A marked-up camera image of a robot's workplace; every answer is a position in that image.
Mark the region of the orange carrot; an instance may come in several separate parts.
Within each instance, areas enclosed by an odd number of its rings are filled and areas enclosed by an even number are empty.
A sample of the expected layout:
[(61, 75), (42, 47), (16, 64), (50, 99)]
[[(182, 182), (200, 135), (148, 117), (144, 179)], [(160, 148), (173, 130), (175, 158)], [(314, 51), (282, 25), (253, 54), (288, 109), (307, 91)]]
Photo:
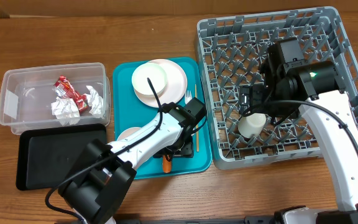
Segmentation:
[(170, 173), (172, 170), (172, 161), (169, 156), (163, 156), (162, 169), (164, 173)]

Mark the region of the white plastic cup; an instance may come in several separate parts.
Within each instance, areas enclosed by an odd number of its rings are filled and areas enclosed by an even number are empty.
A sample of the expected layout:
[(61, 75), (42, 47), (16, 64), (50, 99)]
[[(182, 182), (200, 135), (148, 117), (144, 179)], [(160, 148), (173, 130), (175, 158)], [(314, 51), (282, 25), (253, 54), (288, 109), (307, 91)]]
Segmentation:
[(254, 113), (247, 117), (242, 117), (238, 123), (238, 131), (245, 138), (257, 137), (263, 130), (266, 123), (266, 115)]

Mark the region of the bowl with nuts and crumbs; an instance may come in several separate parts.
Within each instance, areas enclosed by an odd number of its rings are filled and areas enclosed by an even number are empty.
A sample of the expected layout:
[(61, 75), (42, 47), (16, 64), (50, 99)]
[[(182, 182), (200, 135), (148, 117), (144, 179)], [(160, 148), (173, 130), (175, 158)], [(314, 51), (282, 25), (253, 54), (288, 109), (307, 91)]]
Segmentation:
[(132, 128), (126, 129), (117, 137), (117, 141), (122, 140), (122, 139), (130, 136), (131, 134), (134, 134), (138, 130), (140, 130), (140, 127), (132, 127)]

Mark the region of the white napkin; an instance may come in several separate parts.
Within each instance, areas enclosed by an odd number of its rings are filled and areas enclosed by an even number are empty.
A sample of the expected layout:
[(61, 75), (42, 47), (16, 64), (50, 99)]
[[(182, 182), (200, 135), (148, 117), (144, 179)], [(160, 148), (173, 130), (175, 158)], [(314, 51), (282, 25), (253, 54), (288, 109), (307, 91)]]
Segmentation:
[(56, 97), (51, 103), (51, 110), (62, 126), (75, 125), (80, 121), (80, 112), (72, 98)]
[(85, 95), (88, 105), (91, 108), (89, 112), (93, 116), (101, 118), (103, 116), (104, 111), (103, 98), (92, 86), (87, 85), (86, 87), (89, 90), (89, 94)]

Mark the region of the red snack wrapper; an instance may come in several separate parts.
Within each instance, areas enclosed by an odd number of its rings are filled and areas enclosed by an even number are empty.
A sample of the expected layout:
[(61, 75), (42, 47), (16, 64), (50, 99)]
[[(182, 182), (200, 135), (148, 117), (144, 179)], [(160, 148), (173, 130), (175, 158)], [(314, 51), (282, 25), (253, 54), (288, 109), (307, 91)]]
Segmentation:
[(67, 77), (60, 76), (54, 84), (54, 91), (57, 96), (63, 99), (71, 98), (77, 106), (80, 113), (88, 109), (87, 99), (85, 95), (79, 94), (69, 82)]

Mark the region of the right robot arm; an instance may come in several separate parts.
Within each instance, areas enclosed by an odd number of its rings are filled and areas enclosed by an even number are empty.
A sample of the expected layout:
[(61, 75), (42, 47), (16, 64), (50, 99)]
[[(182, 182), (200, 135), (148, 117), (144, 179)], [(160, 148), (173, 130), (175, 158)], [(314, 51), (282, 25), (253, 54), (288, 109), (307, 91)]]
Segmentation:
[(270, 223), (358, 223), (358, 128), (346, 86), (334, 63), (309, 63), (298, 39), (279, 40), (259, 68), (264, 86), (247, 91), (247, 118), (256, 113), (284, 121), (303, 119), (311, 128), (334, 184), (337, 209), (304, 205), (276, 211)]

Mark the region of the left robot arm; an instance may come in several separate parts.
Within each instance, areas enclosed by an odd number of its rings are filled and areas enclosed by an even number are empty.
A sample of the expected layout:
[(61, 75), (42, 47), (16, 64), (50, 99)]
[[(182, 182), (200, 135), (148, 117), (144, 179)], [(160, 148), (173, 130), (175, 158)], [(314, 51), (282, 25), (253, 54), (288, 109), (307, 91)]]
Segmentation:
[(58, 194), (83, 223), (107, 223), (121, 206), (137, 169), (156, 153), (173, 154), (192, 137), (206, 106), (164, 103), (155, 118), (130, 136), (107, 144), (88, 143), (59, 186)]

